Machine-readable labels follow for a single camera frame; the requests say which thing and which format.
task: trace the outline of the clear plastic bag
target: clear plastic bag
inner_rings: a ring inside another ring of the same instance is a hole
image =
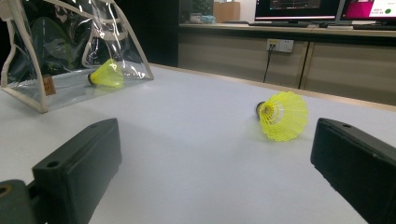
[[[11,52],[2,89],[44,113],[151,80],[113,0],[0,0]]]

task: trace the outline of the yellow shuttlecock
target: yellow shuttlecock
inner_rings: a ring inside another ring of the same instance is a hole
[[[262,131],[278,142],[289,141],[300,134],[308,121],[306,103],[292,91],[282,91],[256,107]]]
[[[107,60],[96,71],[88,75],[88,80],[94,86],[102,85],[114,88],[123,86],[121,66],[113,59]]]

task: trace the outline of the monitor screen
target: monitor screen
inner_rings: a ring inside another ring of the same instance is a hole
[[[346,0],[341,20],[396,21],[396,0]]]
[[[254,21],[334,21],[340,0],[256,0]]]

